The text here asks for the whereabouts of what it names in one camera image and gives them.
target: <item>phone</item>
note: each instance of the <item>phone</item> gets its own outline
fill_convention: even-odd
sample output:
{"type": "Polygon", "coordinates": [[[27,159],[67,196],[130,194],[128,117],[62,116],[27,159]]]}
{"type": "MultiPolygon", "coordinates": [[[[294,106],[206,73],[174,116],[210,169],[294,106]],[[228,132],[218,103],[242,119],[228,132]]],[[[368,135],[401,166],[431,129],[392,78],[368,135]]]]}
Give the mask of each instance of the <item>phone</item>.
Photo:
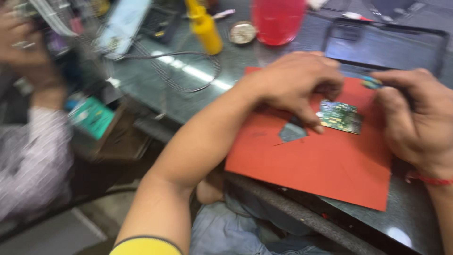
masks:
{"type": "Polygon", "coordinates": [[[152,0],[119,0],[109,12],[108,21],[96,40],[98,51],[112,60],[120,60],[129,51],[148,13],[152,0]]]}

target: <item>red thread bracelet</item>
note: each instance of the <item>red thread bracelet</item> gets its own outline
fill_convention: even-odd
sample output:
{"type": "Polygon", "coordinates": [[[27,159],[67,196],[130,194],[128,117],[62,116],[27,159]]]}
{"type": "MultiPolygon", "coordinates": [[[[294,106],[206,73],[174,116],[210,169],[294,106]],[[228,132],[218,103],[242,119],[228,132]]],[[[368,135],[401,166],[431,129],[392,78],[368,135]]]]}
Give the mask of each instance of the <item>red thread bracelet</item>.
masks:
{"type": "Polygon", "coordinates": [[[415,171],[409,171],[406,174],[406,182],[410,183],[411,179],[420,179],[423,182],[433,184],[433,185],[451,185],[451,184],[453,184],[453,180],[443,180],[443,179],[437,179],[437,178],[424,177],[415,171]]]}

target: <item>yellow sleeve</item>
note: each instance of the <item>yellow sleeve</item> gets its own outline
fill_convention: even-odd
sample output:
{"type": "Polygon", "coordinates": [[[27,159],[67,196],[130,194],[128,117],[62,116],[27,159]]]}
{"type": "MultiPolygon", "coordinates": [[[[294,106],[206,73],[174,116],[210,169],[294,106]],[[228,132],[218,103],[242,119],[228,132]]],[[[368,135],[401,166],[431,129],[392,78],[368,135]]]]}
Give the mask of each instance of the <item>yellow sleeve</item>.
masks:
{"type": "Polygon", "coordinates": [[[157,237],[138,236],[117,244],[110,255],[182,255],[172,243],[157,237]]]}

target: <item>shirt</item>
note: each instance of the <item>shirt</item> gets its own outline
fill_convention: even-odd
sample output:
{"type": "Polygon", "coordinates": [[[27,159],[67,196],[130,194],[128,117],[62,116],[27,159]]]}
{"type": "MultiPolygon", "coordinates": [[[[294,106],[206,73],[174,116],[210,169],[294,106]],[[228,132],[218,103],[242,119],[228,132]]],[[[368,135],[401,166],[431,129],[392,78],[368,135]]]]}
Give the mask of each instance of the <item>shirt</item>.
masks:
{"type": "Polygon", "coordinates": [[[182,255],[179,248],[171,242],[152,236],[137,236],[121,241],[110,255],[182,255]]]}
{"type": "Polygon", "coordinates": [[[69,201],[70,139],[64,111],[32,108],[27,125],[0,126],[0,221],[69,201]]]}

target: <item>ring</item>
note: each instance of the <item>ring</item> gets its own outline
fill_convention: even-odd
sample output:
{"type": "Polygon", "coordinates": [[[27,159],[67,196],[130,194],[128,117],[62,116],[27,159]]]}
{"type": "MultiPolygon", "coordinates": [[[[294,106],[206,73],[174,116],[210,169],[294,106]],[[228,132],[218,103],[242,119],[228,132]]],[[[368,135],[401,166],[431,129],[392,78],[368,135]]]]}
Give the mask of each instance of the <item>ring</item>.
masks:
{"type": "Polygon", "coordinates": [[[31,43],[29,41],[20,41],[11,46],[13,46],[15,48],[19,48],[19,49],[29,49],[29,48],[34,47],[35,45],[36,45],[36,43],[31,43]]]}

